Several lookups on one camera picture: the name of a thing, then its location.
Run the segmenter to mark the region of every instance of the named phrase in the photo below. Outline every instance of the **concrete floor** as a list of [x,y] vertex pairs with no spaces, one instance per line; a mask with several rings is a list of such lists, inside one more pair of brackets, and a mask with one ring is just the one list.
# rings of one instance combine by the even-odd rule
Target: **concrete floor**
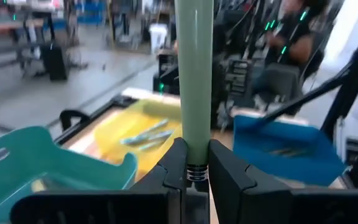
[[[155,57],[106,50],[101,33],[89,27],[80,29],[82,45],[72,56],[74,60],[88,62],[89,67],[71,71],[67,82],[51,83],[47,77],[22,79],[19,67],[0,69],[0,135],[16,128],[41,125],[57,137],[61,133],[57,120],[61,110],[92,113],[127,87],[152,89],[152,76],[157,71]],[[314,86],[333,75],[332,68],[323,66]],[[312,82],[307,80],[304,89],[309,90]],[[319,127],[335,94],[334,91],[304,105],[298,116]],[[346,129],[348,135],[358,138],[358,99],[346,119]]]

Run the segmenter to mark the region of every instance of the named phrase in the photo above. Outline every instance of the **green light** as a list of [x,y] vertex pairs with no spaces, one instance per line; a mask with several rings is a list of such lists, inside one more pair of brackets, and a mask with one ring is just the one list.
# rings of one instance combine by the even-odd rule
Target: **green light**
[[163,92],[163,90],[164,90],[164,84],[163,83],[160,83],[159,89],[160,89],[160,92]]
[[306,16],[306,12],[303,12],[301,16],[301,21],[305,18],[305,16]]
[[287,46],[284,46],[283,50],[281,51],[281,54],[284,54],[286,49],[287,49]]
[[265,30],[267,30],[267,28],[269,28],[269,22],[266,24]]

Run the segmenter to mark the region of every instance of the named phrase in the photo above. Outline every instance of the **person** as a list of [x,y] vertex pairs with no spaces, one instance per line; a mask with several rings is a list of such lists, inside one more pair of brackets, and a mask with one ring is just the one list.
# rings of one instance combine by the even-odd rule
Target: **person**
[[[313,7],[313,19],[316,19],[328,5],[328,0],[284,0],[284,17],[280,21],[280,25],[272,32],[267,32],[267,44],[269,46],[265,65],[277,63],[281,51],[286,44],[286,39],[293,30],[293,17],[302,10],[305,3],[319,2]],[[313,36],[311,34],[309,24],[301,23],[292,39],[292,44],[288,49],[287,65],[293,65],[302,71],[312,54]]]

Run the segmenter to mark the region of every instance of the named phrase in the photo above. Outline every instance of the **black shirt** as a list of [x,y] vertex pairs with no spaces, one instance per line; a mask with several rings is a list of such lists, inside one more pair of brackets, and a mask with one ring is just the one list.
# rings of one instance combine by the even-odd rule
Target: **black shirt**
[[[280,21],[280,23],[282,24],[282,28],[278,32],[277,36],[281,36],[285,39],[289,38],[290,33],[293,32],[293,29],[296,26],[296,24],[294,24],[292,21],[293,21],[293,19],[291,17],[289,17],[289,16],[284,17]],[[311,32],[309,29],[309,25],[305,24],[305,23],[301,23],[298,27],[298,30],[295,32],[292,43],[296,43],[301,37],[303,37],[305,35],[309,35],[310,33]],[[281,54],[281,50],[282,49],[278,48],[278,47],[269,48],[267,55],[266,55],[266,59],[265,59],[265,65],[277,62],[277,60]],[[302,67],[304,66],[302,63],[291,59],[289,56],[288,56],[288,58],[286,58],[286,60],[283,63],[286,65],[297,66],[300,69],[302,69]]]

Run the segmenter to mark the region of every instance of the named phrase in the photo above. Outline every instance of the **yellow plastic tray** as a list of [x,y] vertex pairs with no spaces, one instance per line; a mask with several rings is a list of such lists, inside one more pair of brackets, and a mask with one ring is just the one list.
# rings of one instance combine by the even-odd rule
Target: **yellow plastic tray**
[[[139,146],[143,144],[127,146],[120,143],[121,139],[136,136],[165,118],[169,119],[168,124],[154,132],[173,129],[175,132],[161,145],[140,151]],[[113,164],[120,164],[128,152],[133,152],[137,156],[138,170],[135,180],[138,181],[168,151],[173,140],[181,137],[180,106],[166,105],[152,100],[139,100],[117,116],[96,127],[94,135],[101,157]]]

